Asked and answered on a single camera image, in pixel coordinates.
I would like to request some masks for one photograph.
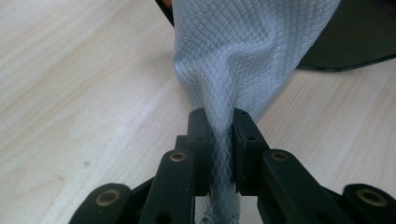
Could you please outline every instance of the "fabric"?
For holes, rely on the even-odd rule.
[[[230,126],[257,120],[324,28],[338,0],[174,0],[177,79],[213,131],[210,196],[196,223],[237,223]]]

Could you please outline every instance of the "black object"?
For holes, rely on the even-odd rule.
[[[172,8],[156,2],[174,25]],[[396,0],[341,0],[298,67],[336,72],[395,57]]]
[[[195,196],[210,193],[210,142],[205,111],[192,111],[188,135],[177,137],[154,178],[133,190],[95,189],[70,223],[193,223]],[[346,186],[343,195],[323,188],[292,154],[270,149],[240,109],[233,114],[233,153],[236,189],[258,197],[264,223],[396,223],[396,201],[386,192],[363,184]]]

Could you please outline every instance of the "white mesh fabric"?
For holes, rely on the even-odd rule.
[[[197,223],[237,223],[233,109],[257,120],[313,44],[338,0],[174,0],[177,79],[213,129],[211,196]]]

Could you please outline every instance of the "textured cloth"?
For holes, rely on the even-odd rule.
[[[233,109],[257,120],[314,43],[338,0],[174,0],[177,79],[213,130],[210,197],[196,223],[237,223]]]

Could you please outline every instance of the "wooden table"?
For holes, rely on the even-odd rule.
[[[174,30],[154,0],[0,1],[0,222],[66,223],[109,182],[152,177],[187,131]],[[396,61],[298,70],[258,123],[341,192],[396,197]],[[260,223],[243,198],[241,223]]]

